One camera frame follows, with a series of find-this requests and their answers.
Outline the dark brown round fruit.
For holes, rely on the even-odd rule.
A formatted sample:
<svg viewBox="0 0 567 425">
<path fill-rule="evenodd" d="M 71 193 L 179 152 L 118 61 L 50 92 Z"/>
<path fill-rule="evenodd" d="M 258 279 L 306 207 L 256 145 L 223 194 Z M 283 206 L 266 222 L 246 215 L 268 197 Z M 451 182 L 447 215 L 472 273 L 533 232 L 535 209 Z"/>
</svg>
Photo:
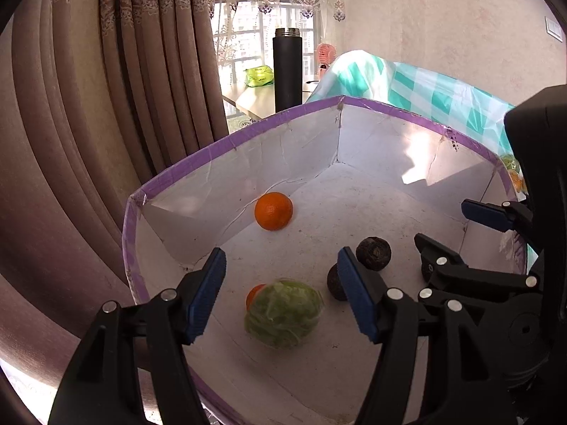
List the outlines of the dark brown round fruit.
<svg viewBox="0 0 567 425">
<path fill-rule="evenodd" d="M 362 266 L 374 272 L 380 272 L 390 262 L 392 256 L 389 243 L 380 237 L 367 237 L 355 250 L 355 257 Z"/>
</svg>

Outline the brown drape curtain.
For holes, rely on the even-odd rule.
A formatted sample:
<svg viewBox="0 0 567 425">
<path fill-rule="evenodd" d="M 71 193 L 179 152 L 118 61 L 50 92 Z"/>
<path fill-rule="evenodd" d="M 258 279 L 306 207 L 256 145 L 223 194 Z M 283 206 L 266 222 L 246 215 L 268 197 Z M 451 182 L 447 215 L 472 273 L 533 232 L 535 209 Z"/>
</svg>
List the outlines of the brown drape curtain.
<svg viewBox="0 0 567 425">
<path fill-rule="evenodd" d="M 215 0 L 2 0 L 1 355 L 55 386 L 131 301 L 126 205 L 224 137 Z"/>
</svg>

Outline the pink small fan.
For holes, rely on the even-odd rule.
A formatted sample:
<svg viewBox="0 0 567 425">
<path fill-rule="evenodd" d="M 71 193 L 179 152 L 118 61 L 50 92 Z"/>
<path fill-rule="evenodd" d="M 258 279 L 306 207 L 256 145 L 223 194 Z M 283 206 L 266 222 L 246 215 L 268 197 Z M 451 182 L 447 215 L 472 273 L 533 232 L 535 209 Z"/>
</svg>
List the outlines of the pink small fan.
<svg viewBox="0 0 567 425">
<path fill-rule="evenodd" d="M 318 67 L 318 78 L 321 79 L 336 59 L 335 46 L 320 43 L 315 50 L 315 60 Z"/>
</svg>

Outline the teal white checkered tablecloth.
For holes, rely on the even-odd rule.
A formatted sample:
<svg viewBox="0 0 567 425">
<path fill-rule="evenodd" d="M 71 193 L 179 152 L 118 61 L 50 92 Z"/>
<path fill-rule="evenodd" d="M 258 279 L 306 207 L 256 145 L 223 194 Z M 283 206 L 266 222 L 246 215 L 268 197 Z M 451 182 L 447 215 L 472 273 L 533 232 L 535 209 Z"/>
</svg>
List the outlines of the teal white checkered tablecloth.
<svg viewBox="0 0 567 425">
<path fill-rule="evenodd" d="M 310 102 L 349 96 L 389 104 L 462 134 L 501 158 L 512 154 L 505 114 L 512 105 L 453 77 L 366 51 L 338 57 L 309 95 Z"/>
</svg>

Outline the purple cardboard box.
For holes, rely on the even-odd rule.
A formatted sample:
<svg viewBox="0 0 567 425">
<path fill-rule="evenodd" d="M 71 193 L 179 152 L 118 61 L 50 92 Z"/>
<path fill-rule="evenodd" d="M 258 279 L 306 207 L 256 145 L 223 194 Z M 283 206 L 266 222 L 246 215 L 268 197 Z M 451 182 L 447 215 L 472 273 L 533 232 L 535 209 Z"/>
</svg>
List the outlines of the purple cardboard box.
<svg viewBox="0 0 567 425">
<path fill-rule="evenodd" d="M 293 203 L 287 226 L 268 231 L 259 198 Z M 204 403 L 227 424 L 349 424 L 380 350 L 350 307 L 328 295 L 338 252 L 378 236 L 392 258 L 382 271 L 411 298 L 424 288 L 414 237 L 423 233 L 473 268 L 522 274 L 523 242 L 466 220 L 465 199 L 515 200 L 502 160 L 467 136 L 387 104 L 334 97 L 252 124 L 186 157 L 130 196 L 123 260 L 136 303 L 198 270 L 214 248 L 226 277 L 204 334 L 185 356 Z M 259 284 L 291 278 L 323 295 L 304 342 L 275 349 L 244 328 Z"/>
</svg>

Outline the black thermos bottle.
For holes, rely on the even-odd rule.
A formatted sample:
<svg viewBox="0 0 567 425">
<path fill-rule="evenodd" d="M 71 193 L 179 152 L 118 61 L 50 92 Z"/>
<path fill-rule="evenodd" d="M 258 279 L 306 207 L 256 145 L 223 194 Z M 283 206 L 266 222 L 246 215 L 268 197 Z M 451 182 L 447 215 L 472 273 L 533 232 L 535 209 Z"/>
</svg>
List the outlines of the black thermos bottle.
<svg viewBox="0 0 567 425">
<path fill-rule="evenodd" d="M 275 30 L 273 62 L 276 111 L 299 106 L 303 101 L 303 40 L 298 28 Z"/>
</svg>

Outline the orange fruit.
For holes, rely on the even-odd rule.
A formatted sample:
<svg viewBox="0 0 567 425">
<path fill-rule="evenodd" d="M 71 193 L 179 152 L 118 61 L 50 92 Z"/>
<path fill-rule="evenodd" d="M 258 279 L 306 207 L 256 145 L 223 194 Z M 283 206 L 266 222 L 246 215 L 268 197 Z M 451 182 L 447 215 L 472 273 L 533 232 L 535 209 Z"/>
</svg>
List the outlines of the orange fruit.
<svg viewBox="0 0 567 425">
<path fill-rule="evenodd" d="M 509 177 L 512 181 L 512 185 L 516 193 L 528 193 L 525 180 L 519 173 L 513 170 L 509 170 Z"/>
</svg>

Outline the white wall switch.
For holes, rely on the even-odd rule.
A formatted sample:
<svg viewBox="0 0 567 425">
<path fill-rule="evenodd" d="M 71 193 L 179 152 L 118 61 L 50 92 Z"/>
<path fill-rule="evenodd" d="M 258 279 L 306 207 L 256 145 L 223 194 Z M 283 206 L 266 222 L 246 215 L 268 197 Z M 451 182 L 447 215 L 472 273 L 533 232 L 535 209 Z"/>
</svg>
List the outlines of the white wall switch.
<svg viewBox="0 0 567 425">
<path fill-rule="evenodd" d="M 545 17 L 545 23 L 547 34 L 557 41 L 563 42 L 563 31 L 559 23 L 548 16 Z"/>
</svg>

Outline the green fruit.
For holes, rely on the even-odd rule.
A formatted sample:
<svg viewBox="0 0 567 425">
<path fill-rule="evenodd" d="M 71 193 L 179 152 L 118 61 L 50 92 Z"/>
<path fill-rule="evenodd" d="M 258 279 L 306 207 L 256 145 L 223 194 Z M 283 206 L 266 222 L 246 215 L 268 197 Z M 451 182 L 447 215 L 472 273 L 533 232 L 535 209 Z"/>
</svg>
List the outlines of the green fruit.
<svg viewBox="0 0 567 425">
<path fill-rule="evenodd" d="M 316 328 L 324 300 L 301 281 L 280 278 L 257 294 L 244 317 L 245 331 L 272 348 L 293 348 Z"/>
<path fill-rule="evenodd" d="M 506 170 L 516 174 L 521 173 L 521 167 L 518 160 L 513 154 L 504 154 L 501 156 L 502 163 L 505 165 Z"/>
</svg>

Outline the small orange tangerine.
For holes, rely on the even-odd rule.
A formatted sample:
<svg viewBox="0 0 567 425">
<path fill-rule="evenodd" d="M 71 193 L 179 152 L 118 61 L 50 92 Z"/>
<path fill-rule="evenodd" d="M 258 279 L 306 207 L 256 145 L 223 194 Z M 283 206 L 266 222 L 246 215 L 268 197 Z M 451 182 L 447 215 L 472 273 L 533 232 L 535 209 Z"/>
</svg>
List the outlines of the small orange tangerine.
<svg viewBox="0 0 567 425">
<path fill-rule="evenodd" d="M 293 203 L 280 192 L 270 192 L 257 200 L 254 216 L 261 228 L 268 231 L 280 230 L 291 221 Z"/>
</svg>

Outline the green plastic bag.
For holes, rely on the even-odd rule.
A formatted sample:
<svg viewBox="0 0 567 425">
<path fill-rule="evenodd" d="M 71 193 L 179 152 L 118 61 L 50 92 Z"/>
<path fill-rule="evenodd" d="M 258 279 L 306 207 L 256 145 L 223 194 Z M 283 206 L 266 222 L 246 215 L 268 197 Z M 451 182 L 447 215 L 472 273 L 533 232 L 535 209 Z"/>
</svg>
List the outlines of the green plastic bag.
<svg viewBox="0 0 567 425">
<path fill-rule="evenodd" d="M 274 72 L 268 65 L 250 67 L 245 70 L 245 85 L 248 87 L 270 85 L 273 81 Z"/>
</svg>

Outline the floral lace curtain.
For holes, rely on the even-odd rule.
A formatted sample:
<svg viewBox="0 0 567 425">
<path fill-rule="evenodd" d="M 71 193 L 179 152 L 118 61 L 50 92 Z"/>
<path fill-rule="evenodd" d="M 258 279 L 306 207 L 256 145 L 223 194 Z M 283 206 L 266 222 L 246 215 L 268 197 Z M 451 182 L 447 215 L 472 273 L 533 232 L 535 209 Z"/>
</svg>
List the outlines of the floral lace curtain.
<svg viewBox="0 0 567 425">
<path fill-rule="evenodd" d="M 303 40 L 304 95 L 318 83 L 317 46 L 340 44 L 344 0 L 214 0 L 212 35 L 228 117 L 258 121 L 275 112 L 273 85 L 248 87 L 245 70 L 273 62 L 277 28 L 298 28 Z"/>
</svg>

